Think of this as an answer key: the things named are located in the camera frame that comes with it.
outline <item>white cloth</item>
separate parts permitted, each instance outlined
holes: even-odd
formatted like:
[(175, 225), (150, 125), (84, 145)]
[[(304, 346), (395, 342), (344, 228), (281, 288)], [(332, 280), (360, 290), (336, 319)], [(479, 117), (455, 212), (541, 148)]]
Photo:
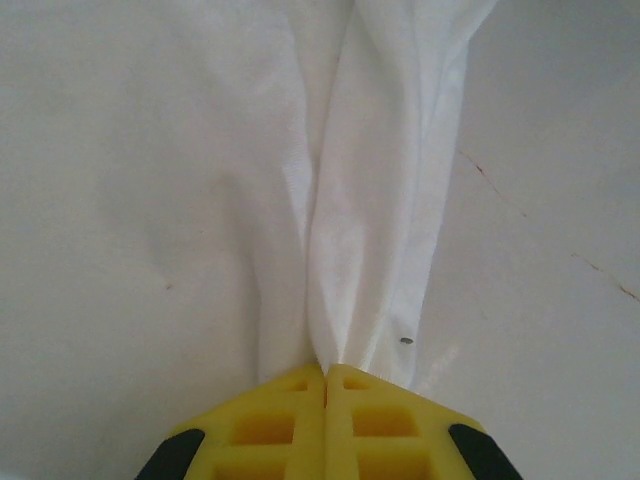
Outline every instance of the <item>white cloth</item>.
[(132, 477), (173, 424), (316, 356), (411, 381), (492, 0), (22, 3), (0, 7), (0, 471)]

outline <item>white fabric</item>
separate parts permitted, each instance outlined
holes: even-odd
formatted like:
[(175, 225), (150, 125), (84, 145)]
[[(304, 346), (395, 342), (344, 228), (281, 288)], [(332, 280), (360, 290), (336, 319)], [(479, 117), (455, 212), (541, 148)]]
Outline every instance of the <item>white fabric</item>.
[(173, 424), (316, 355), (411, 381), (491, 0), (22, 4), (0, 11), (0, 470), (131, 478)]

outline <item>crack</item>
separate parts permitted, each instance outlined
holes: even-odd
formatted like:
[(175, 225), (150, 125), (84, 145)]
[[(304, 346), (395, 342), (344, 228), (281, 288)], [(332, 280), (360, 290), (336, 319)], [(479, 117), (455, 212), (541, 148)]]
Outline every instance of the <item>crack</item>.
[(596, 272), (598, 273), (602, 273), (604, 275), (606, 275), (607, 277), (609, 277), (609, 281), (611, 282), (611, 284), (616, 287), (618, 290), (620, 290), (622, 293), (624, 293), (627, 297), (631, 298), (632, 300), (635, 300), (636, 302), (640, 303), (640, 296), (636, 295), (635, 293), (633, 293), (631, 290), (629, 290), (628, 288), (626, 288), (625, 286), (623, 286), (616, 277), (614, 277), (613, 275), (611, 275), (608, 272), (605, 272), (603, 269), (601, 269), (600, 267), (594, 265), (593, 263), (591, 263), (589, 260), (587, 260), (586, 258), (584, 258), (582, 255), (578, 254), (578, 253), (572, 253), (571, 254), (572, 258), (579, 258), (580, 260), (582, 260), (584, 263), (586, 263), (587, 265), (589, 265), (592, 269), (594, 269)]
[(496, 186), (493, 184), (493, 182), (491, 181), (491, 179), (487, 176), (487, 174), (484, 172), (484, 169), (478, 165), (476, 162), (473, 161), (473, 159), (469, 156), (468, 153), (463, 152), (462, 150), (458, 150), (458, 154), (462, 155), (464, 158), (466, 158), (469, 163), (471, 163), (471, 165), (473, 165), (474, 167), (476, 167), (476, 170), (478, 170), (478, 172), (480, 172), (480, 175), (482, 175), (482, 177), (484, 178), (484, 180), (487, 182), (487, 184), (491, 187), (491, 190), (493, 190), (496, 195), (498, 195), (498, 197), (500, 197), (500, 200), (502, 200), (506, 205), (508, 205), (509, 207), (513, 208), (514, 210), (516, 210), (520, 215), (522, 215), (524, 218), (527, 218), (527, 214), (525, 212), (523, 212), (522, 210), (520, 210), (518, 207), (516, 207), (513, 203), (511, 203), (509, 200), (507, 200), (507, 198), (500, 192), (500, 190), (498, 190), (496, 188)]

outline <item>black rubber pad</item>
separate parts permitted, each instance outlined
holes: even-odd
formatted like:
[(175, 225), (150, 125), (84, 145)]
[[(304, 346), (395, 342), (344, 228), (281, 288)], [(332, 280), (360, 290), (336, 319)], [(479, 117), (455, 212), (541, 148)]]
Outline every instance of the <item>black rubber pad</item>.
[(486, 433), (458, 423), (449, 427), (449, 435), (476, 480), (522, 480), (498, 444)]
[(202, 430), (186, 430), (166, 439), (142, 468), (136, 480), (183, 480), (204, 440)]

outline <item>white surface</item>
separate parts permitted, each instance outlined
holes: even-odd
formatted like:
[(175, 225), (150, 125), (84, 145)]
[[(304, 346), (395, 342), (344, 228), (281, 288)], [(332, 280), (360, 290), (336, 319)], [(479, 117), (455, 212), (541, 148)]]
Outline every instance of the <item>white surface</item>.
[(408, 384), (491, 4), (2, 4), (0, 468), (133, 477), (309, 330)]
[(470, 48), (414, 387), (525, 478), (640, 478), (639, 45), (615, 2), (505, 0)]

